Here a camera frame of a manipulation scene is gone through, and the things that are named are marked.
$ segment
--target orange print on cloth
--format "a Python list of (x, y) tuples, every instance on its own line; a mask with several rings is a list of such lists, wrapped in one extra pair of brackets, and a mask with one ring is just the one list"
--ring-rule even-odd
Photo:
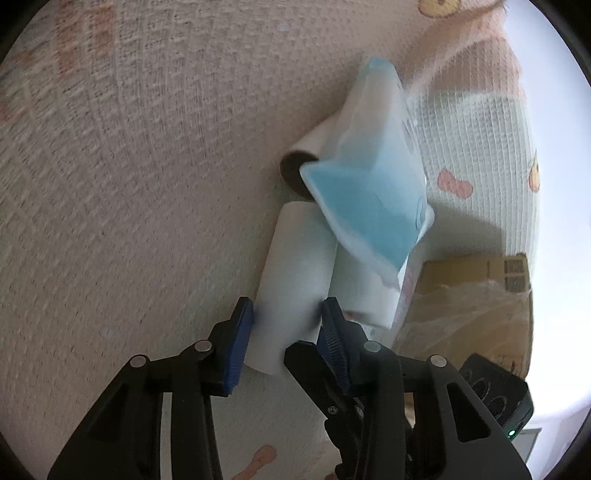
[(474, 187), (464, 180), (458, 180), (453, 176), (453, 173), (444, 168), (437, 178), (437, 186), (439, 190), (453, 193), (461, 200), (466, 200), (472, 196)]
[(238, 475), (233, 476), (232, 480), (250, 480), (256, 473), (268, 465), (277, 457), (277, 450), (271, 445), (263, 445), (252, 457), (252, 462)]
[(531, 166), (530, 176), (527, 179), (530, 190), (534, 193), (540, 191), (540, 166), (538, 165), (538, 154), (534, 155), (534, 163)]
[(461, 0), (419, 0), (418, 11), (425, 17), (444, 18), (456, 13), (461, 4)]

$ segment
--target black device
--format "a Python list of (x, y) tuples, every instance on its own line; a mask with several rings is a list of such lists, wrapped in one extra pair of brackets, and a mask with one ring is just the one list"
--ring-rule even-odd
[(525, 380), (474, 353), (462, 365), (460, 375), (501, 425), (511, 440), (534, 414)]
[[(136, 355), (84, 417), (48, 480), (160, 480), (164, 392), (172, 393), (174, 480), (222, 480), (210, 396), (238, 383), (254, 319), (241, 298), (230, 320), (181, 354)], [(531, 480), (505, 432), (440, 355), (422, 362), (368, 341), (335, 298), (322, 304), (316, 344), (296, 342), (284, 363), (327, 417), (339, 480)], [(412, 392), (415, 426), (404, 414)]]

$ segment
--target yellow cartoon print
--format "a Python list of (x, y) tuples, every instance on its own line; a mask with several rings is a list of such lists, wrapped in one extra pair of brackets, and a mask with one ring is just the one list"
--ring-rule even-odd
[(540, 166), (538, 165), (537, 153), (534, 156), (534, 164), (531, 166), (530, 176), (527, 183), (532, 192), (538, 193), (540, 191)]
[(430, 18), (444, 18), (460, 9), (462, 0), (418, 0), (418, 11)]

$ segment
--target patterned cloth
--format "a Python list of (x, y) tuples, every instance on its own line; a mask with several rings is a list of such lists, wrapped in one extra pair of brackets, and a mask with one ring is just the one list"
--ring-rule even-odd
[[(446, 72), (474, 79), (480, 57), (470, 42), (421, 40), (490, 3), (50, 0), (0, 67), (0, 431), (36, 478), (133, 354), (175, 355), (240, 295), (254, 297), (279, 209), (293, 199), (278, 160), (342, 105), (370, 56), (393, 62), (417, 111), (434, 112), (421, 129), (436, 145), (427, 173), (440, 217), (477, 212), (506, 225), (510, 250), (531, 248), (533, 210), (511, 213), (534, 204), (521, 188), (531, 148), (510, 127), (525, 125), (519, 95), (499, 86), (501, 74), (476, 76), (505, 92), (496, 115), (510, 125), (472, 130), (490, 106), (444, 87)], [(499, 33), (496, 22), (478, 28)], [(433, 45), (451, 55), (444, 65)], [(517, 81), (508, 50), (482, 45), (498, 52), (492, 71)], [(473, 154), (429, 139), (442, 132)], [(249, 478), (265, 445), (276, 455), (263, 455), (261, 480), (323, 478), (335, 464), (321, 415), (291, 378), (246, 369), (213, 408), (226, 478)]]

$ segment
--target tissue packet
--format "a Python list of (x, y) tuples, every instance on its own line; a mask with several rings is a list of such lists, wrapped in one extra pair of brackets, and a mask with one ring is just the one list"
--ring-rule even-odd
[(433, 223), (414, 121), (394, 66), (360, 71), (320, 161), (300, 174), (339, 242), (400, 288), (408, 254)]

